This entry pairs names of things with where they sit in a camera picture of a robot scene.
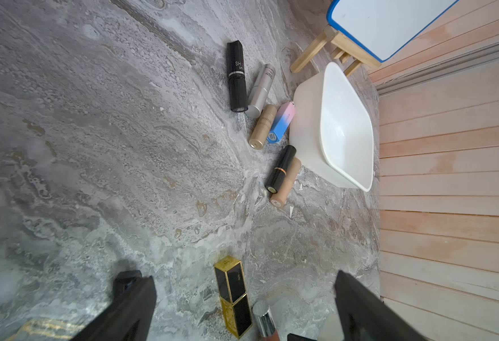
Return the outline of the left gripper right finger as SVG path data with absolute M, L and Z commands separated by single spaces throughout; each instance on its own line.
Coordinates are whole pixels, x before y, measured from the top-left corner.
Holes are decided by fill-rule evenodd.
M 351 274 L 339 271 L 335 302 L 346 340 L 420 340 L 424 336 Z

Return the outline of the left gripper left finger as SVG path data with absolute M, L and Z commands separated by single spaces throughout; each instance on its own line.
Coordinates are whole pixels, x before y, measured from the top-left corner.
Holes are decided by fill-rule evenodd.
M 113 281 L 111 304 L 73 339 L 146 341 L 156 299 L 151 276 L 139 270 L 122 271 Z

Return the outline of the pink gloss silver cap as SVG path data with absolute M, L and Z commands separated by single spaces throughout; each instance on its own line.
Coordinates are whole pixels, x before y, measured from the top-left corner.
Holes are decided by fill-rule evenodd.
M 261 340 L 280 341 L 279 332 L 273 321 L 272 311 L 266 301 L 258 301 L 252 307 L 254 322 L 259 330 Z

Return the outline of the black gold square lipstick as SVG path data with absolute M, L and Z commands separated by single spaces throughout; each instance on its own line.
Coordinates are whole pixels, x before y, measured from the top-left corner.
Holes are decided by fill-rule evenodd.
M 252 327 L 242 262 L 226 256 L 214 265 L 225 326 L 237 339 Z

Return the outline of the white plastic storage box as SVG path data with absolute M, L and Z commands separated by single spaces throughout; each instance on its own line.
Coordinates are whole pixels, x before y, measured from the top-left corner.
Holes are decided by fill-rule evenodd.
M 373 183 L 374 134 L 370 115 L 341 67 L 302 82 L 294 92 L 296 114 L 289 143 L 303 166 L 340 188 L 368 192 Z

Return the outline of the black lipstick silver band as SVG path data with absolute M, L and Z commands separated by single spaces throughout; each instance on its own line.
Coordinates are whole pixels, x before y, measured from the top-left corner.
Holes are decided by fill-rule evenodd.
M 245 62 L 240 41 L 227 44 L 227 81 L 230 109 L 233 112 L 246 112 L 248 104 Z

